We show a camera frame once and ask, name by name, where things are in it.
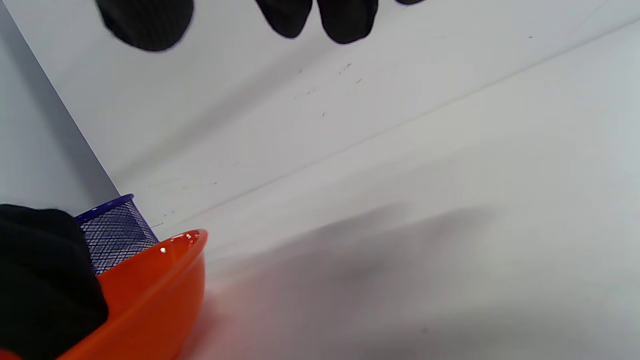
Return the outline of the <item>person's left hand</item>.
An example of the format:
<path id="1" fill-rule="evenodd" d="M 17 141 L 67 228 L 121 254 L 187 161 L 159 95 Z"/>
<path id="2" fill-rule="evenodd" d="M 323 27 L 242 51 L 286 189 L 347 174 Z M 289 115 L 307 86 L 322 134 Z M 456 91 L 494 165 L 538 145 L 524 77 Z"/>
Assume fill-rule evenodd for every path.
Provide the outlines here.
<path id="1" fill-rule="evenodd" d="M 0 344 L 55 360 L 109 317 L 85 233 L 59 209 L 0 207 Z"/>

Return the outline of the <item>person's right hand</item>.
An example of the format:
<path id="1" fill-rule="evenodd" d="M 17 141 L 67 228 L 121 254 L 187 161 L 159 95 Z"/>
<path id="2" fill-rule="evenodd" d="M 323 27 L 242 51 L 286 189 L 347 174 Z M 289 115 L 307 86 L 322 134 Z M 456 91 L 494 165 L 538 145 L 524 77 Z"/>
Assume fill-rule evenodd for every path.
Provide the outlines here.
<path id="1" fill-rule="evenodd" d="M 192 22 L 192 0 L 96 0 L 103 25 L 122 43 L 138 50 L 162 52 L 173 48 Z M 318 6 L 326 35 L 337 44 L 355 43 L 373 29 L 377 0 L 258 0 L 268 25 L 286 39 L 297 38 L 311 9 Z"/>

